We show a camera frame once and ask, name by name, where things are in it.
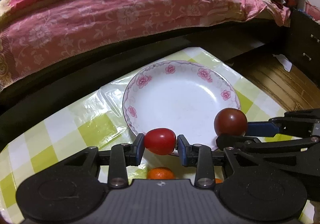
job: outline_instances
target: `floral plate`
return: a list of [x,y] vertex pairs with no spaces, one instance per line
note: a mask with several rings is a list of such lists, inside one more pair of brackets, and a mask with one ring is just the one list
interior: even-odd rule
[[217,149],[214,118],[224,108],[240,109],[230,83],[211,69],[188,61],[146,67],[129,82],[123,98],[124,118],[135,135],[165,127],[183,134],[190,144],[212,150]]

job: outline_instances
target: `table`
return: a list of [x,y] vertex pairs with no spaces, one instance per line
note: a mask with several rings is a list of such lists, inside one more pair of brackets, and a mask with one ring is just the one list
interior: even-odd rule
[[[197,62],[225,77],[237,92],[241,110],[248,121],[264,121],[283,116],[285,110],[243,76],[200,47],[189,47],[156,62],[186,60]],[[102,86],[99,90],[54,113],[15,140],[0,153],[0,212],[13,223],[23,216],[15,201],[18,185],[27,177],[88,147],[97,146],[109,150],[115,144],[132,143],[122,113],[122,98],[129,81],[141,69]],[[278,134],[263,141],[288,140],[293,137]],[[134,178],[146,178],[148,169],[167,166],[177,178],[194,181],[195,168],[184,168],[178,157],[158,156],[145,151],[141,165],[127,167],[129,182]],[[219,167],[216,177],[222,178]],[[108,166],[101,167],[99,180],[107,181]],[[312,223],[314,208],[307,203],[300,217],[304,223]]]

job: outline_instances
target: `floor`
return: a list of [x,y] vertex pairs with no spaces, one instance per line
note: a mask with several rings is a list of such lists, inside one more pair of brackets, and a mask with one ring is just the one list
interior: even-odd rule
[[320,108],[320,89],[297,67],[285,71],[269,50],[255,49],[226,63],[287,111]]

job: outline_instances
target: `pink blanket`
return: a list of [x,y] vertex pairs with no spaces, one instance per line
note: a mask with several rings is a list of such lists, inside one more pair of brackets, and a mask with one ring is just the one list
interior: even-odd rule
[[178,28],[243,22],[263,10],[284,25],[290,14],[269,0],[61,0],[41,5],[0,31],[0,91],[53,63],[110,43]]

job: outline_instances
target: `orange fruit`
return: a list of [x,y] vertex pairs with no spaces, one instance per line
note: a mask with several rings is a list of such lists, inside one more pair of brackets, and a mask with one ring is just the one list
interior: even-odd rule
[[174,173],[167,167],[157,167],[151,169],[147,174],[147,179],[175,179]]
[[222,183],[223,180],[216,178],[216,183]]

